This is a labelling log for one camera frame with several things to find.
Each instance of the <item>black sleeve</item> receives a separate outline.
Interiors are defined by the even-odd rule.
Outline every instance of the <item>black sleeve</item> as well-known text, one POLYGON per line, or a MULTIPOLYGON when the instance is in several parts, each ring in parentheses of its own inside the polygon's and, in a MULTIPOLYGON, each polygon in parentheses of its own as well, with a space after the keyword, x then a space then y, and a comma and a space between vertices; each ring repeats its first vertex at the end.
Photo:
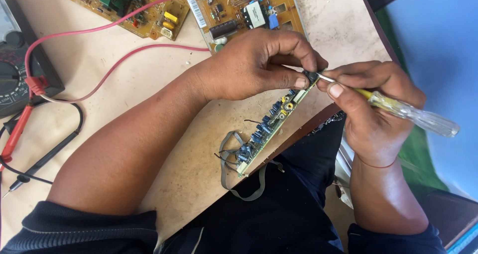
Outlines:
POLYGON ((156 212, 109 216, 41 201, 1 254, 153 253, 158 240, 156 212))
POLYGON ((446 254, 438 230, 431 224, 415 235, 374 233, 352 224, 348 234, 350 254, 446 254))

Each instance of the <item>forearm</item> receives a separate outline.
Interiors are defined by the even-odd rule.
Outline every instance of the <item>forearm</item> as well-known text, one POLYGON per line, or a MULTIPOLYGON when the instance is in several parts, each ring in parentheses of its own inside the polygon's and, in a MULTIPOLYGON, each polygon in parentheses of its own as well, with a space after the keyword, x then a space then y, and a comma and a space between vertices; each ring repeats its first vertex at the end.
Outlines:
POLYGON ((207 104, 193 72, 186 71, 83 143, 58 172, 47 200, 86 212, 133 213, 207 104))
POLYGON ((355 221, 376 233, 417 234, 428 226, 428 219, 403 177, 399 161, 375 168, 353 161, 350 194, 355 221))

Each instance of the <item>workbench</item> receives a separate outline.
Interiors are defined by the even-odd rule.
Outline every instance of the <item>workbench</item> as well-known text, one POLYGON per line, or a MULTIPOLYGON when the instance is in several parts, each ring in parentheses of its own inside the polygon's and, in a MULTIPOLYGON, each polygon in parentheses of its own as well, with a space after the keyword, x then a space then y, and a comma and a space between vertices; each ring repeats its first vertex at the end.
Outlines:
MULTIPOLYGON (((108 23, 68 0, 18 2, 38 37, 108 23)), ((298 0, 298 8, 310 42, 329 62, 330 68, 359 61, 390 60, 364 0, 298 0)), ((56 38, 45 42, 43 47, 66 86, 58 97, 73 99, 90 92, 123 55, 152 43, 173 42, 166 38, 141 39, 123 28, 113 27, 92 34, 56 38)), ((174 43, 206 48, 192 14, 188 15, 174 43)), ((171 48, 149 49, 132 56, 97 93, 80 104, 85 112, 85 125, 80 135, 36 175, 53 181, 63 163, 89 136, 208 57, 208 52, 171 48)), ((158 211, 157 228, 161 241, 226 193, 219 180, 219 160, 213 155, 225 134, 234 129, 246 139, 254 131, 255 124, 243 120, 261 119, 286 91, 269 91, 243 101, 213 101, 198 114, 167 158, 139 208, 139 211, 158 211)), ((316 88, 311 90, 282 127, 282 134, 272 139, 249 170, 307 134, 337 110, 327 94, 316 88)), ((47 104, 34 109, 10 165, 26 171, 70 134, 77 121, 77 112, 70 105, 47 104)), ((4 145, 6 139, 4 135, 0 144, 4 145)), ((15 179, 15 174, 3 172, 3 194, 15 179)), ((239 181, 236 175, 228 177, 230 187, 239 181)), ((1 201, 2 247, 21 229, 21 220, 37 202, 46 198, 49 190, 50 185, 33 180, 1 201)))

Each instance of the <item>large black capacitor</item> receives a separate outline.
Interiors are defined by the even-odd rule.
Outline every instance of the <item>large black capacitor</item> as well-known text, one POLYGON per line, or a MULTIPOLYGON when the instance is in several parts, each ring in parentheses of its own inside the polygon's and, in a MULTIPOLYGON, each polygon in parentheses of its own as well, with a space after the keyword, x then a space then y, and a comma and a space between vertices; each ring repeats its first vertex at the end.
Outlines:
POLYGON ((237 29, 238 27, 236 25, 236 21, 232 19, 223 22, 220 25, 216 25, 209 28, 209 34, 211 35, 212 40, 216 40, 232 32, 235 32, 237 29))

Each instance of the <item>gray ribbon cable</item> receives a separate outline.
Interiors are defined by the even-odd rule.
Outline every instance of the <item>gray ribbon cable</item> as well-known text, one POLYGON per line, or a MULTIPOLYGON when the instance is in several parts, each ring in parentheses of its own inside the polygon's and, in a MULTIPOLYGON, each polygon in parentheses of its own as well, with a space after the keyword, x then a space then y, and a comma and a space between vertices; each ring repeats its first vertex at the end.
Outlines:
MULTIPOLYGON (((230 131, 226 137, 222 140, 222 143, 221 143, 221 146, 219 146, 219 152, 222 151, 223 147, 224 147, 224 144, 229 140, 229 138, 231 137, 231 135, 234 135, 236 137, 236 139, 239 141, 239 143, 241 144, 241 146, 244 144, 244 141, 242 141, 241 137, 239 136, 239 134, 232 130, 230 131)), ((264 192, 264 189, 266 188, 266 179, 265 179, 265 175, 266 175, 266 167, 267 167, 267 164, 264 165, 263 167, 261 167, 259 169, 259 182, 260 182, 260 187, 258 190, 256 190, 251 196, 249 197, 246 197, 246 198, 242 198, 239 193, 235 190, 232 190, 230 188, 228 188, 228 185, 226 184, 226 167, 229 169, 229 170, 232 170, 232 171, 236 171, 236 169, 232 168, 229 166, 229 164, 225 161, 227 160, 227 158, 229 157, 229 155, 231 154, 230 153, 231 151, 224 151, 222 153, 219 153, 219 155, 221 156, 222 160, 221 160, 221 185, 223 188, 225 188, 226 190, 229 190, 230 192, 232 192, 232 194, 234 194, 234 196, 238 197, 238 198, 241 198, 242 200, 244 201, 254 201, 255 199, 259 198, 262 193, 264 192)))

